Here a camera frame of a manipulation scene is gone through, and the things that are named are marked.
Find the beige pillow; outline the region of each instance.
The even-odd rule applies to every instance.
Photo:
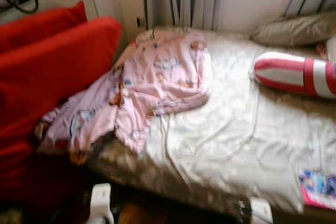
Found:
[[[336,11],[332,11],[261,25],[251,38],[268,46],[296,47],[327,40],[335,30]]]
[[[336,63],[336,35],[327,41],[328,60]]]

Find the pink blanket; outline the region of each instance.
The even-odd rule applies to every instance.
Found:
[[[114,131],[139,153],[154,116],[189,110],[208,100],[211,73],[201,33],[161,32],[132,43],[112,71],[43,117],[51,126],[39,150],[50,153],[58,141],[69,140],[72,154],[86,154],[99,137]]]

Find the red cushion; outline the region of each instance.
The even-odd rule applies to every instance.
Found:
[[[0,26],[0,54],[43,40],[86,21],[85,7],[81,1],[71,8],[48,10]]]
[[[111,68],[120,34],[114,19],[99,18],[0,57],[0,199],[43,212],[77,183],[67,162],[35,154],[32,130]]]

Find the bed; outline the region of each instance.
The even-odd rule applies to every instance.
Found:
[[[267,51],[317,53],[267,48],[244,35],[204,33],[213,68],[208,103],[156,117],[139,156],[108,140],[88,167],[112,181],[214,211],[225,212],[229,194],[306,213],[297,171],[336,172],[334,103],[261,87],[249,70]]]

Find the pink book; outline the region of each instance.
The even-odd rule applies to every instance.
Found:
[[[300,170],[299,179],[307,206],[336,210],[336,174]]]

